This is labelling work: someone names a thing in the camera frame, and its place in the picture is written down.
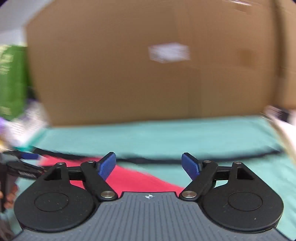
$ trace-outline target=human hand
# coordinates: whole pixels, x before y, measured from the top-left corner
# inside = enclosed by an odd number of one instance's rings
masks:
[[[17,187],[16,184],[14,184],[14,186],[12,187],[10,193],[8,195],[6,195],[6,200],[5,200],[5,203],[4,203],[4,207],[6,209],[13,208],[17,191],[18,191],[18,187]],[[3,193],[0,192],[0,199],[2,199],[2,198],[3,198]]]

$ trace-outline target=triangular cutout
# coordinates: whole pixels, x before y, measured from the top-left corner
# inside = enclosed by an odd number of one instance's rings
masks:
[[[237,168],[237,179],[253,180],[254,178],[242,167]]]
[[[62,179],[61,169],[56,168],[44,180],[51,181],[51,180],[61,180],[61,179]]]

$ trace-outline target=cardboard box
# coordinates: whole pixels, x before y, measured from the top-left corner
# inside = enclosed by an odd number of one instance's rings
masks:
[[[27,25],[52,125],[261,112],[278,45],[270,0],[55,0]]]
[[[278,0],[281,53],[280,85],[276,103],[287,109],[296,108],[296,4],[292,0]]]

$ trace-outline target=teal tablecloth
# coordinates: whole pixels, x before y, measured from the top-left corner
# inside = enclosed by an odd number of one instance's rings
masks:
[[[279,140],[267,121],[251,116],[51,128],[37,147],[84,155],[104,155],[113,151],[119,157],[139,155],[148,158],[180,158],[183,152],[189,152],[197,158],[205,158],[252,154],[266,147],[278,148]],[[284,214],[278,229],[294,240],[296,168],[291,159],[282,154],[244,163],[283,199]],[[183,187],[191,181],[179,165],[120,165]],[[18,184],[23,190],[29,181],[20,180]]]

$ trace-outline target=white label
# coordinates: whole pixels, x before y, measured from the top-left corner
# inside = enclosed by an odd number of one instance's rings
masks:
[[[150,46],[148,49],[150,59],[160,63],[190,60],[189,47],[183,44],[159,44]]]

